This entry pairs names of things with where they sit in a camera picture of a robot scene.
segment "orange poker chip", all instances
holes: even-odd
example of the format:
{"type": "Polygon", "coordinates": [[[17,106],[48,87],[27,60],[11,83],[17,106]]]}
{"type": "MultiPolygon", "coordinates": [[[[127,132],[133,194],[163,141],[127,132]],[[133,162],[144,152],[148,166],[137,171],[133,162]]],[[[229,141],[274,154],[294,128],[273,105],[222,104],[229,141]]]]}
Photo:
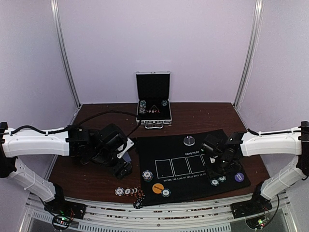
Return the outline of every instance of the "orange poker chip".
{"type": "Polygon", "coordinates": [[[153,192],[155,194],[161,194],[163,189],[164,189],[164,186],[160,183],[156,183],[153,185],[153,192]]]}

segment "white robotic arm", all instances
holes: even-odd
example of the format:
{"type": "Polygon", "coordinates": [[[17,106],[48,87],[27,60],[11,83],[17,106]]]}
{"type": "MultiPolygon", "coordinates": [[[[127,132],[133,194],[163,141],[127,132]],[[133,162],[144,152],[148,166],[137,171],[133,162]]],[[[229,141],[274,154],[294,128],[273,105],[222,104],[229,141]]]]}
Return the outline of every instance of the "white robotic arm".
{"type": "Polygon", "coordinates": [[[62,188],[48,182],[29,169],[18,157],[22,155],[54,154],[77,157],[81,163],[93,161],[111,166],[112,174],[121,179],[131,173],[127,151],[134,145],[114,124],[102,130],[67,127],[54,130],[14,130],[0,123],[0,178],[10,178],[29,190],[49,206],[55,214],[71,210],[82,218],[85,205],[64,200],[62,188]]]}
{"type": "Polygon", "coordinates": [[[259,132],[254,135],[247,132],[242,137],[240,144],[244,157],[262,154],[291,154],[295,157],[272,178],[266,180],[261,187],[261,195],[270,200],[284,189],[292,186],[306,175],[297,167],[299,155],[302,154],[301,132],[298,127],[289,130],[259,132]]]}
{"type": "Polygon", "coordinates": [[[284,189],[309,176],[309,122],[288,130],[233,133],[228,140],[220,142],[205,138],[202,149],[218,155],[210,178],[229,172],[234,159],[261,154],[291,154],[295,157],[272,178],[260,183],[250,201],[232,204],[235,218],[263,212],[264,206],[284,189]]]}

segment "wooden table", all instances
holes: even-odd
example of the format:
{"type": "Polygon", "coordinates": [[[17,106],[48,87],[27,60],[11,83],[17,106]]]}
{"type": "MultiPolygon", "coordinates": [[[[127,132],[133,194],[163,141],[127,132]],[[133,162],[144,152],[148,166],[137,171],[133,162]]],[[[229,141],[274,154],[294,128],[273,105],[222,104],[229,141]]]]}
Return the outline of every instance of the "wooden table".
{"type": "MultiPolygon", "coordinates": [[[[83,105],[75,123],[106,110],[136,113],[136,108],[137,104],[134,103],[83,105]]],[[[199,133],[217,129],[223,129],[229,136],[234,131],[245,131],[242,121],[230,103],[172,103],[171,111],[172,125],[165,126],[161,130],[146,130],[140,126],[131,135],[131,138],[199,133]]],[[[88,129],[102,129],[109,123],[115,123],[128,134],[136,126],[135,120],[135,118],[126,115],[107,114],[86,122],[84,126],[88,129]]],[[[130,156],[133,173],[123,180],[116,179],[104,167],[97,164],[81,165],[75,159],[60,156],[57,158],[49,180],[59,184],[63,188],[65,196],[68,197],[102,202],[132,203],[132,198],[118,197],[114,193],[117,187],[140,186],[139,158],[134,151],[130,152],[130,156]]],[[[243,158],[241,163],[251,181],[250,187],[199,200],[252,193],[257,184],[269,178],[260,156],[243,158]]]]}

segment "white backdrop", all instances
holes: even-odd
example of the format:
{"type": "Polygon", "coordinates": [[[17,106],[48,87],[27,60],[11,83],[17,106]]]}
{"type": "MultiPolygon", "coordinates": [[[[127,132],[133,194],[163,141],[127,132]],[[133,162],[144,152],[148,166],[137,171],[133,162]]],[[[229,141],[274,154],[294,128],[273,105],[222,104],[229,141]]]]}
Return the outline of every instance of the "white backdrop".
{"type": "MultiPolygon", "coordinates": [[[[0,121],[9,127],[66,126],[76,111],[65,77],[50,0],[0,1],[0,121]]],[[[52,157],[23,156],[44,177],[52,157]]],[[[0,231],[15,232],[28,191],[0,179],[0,231]]]]}
{"type": "MultiPolygon", "coordinates": [[[[252,73],[240,104],[240,115],[255,131],[276,131],[309,121],[309,2],[266,0],[252,73]]],[[[291,155],[264,155],[270,175],[291,155]]],[[[300,229],[309,228],[309,181],[287,191],[300,229]]]]}
{"type": "Polygon", "coordinates": [[[233,102],[254,0],[60,0],[82,103],[136,102],[136,71],[171,71],[173,102],[233,102]]]}

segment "poker case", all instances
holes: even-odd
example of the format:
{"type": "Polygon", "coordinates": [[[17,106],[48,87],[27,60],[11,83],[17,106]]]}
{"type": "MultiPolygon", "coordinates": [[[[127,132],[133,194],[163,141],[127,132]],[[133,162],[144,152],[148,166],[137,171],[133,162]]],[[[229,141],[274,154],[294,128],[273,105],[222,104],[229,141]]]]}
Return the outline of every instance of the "poker case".
{"type": "Polygon", "coordinates": [[[146,129],[162,129],[164,125],[171,124],[170,72],[136,72],[136,80],[139,97],[137,114],[142,125],[146,129]]]}

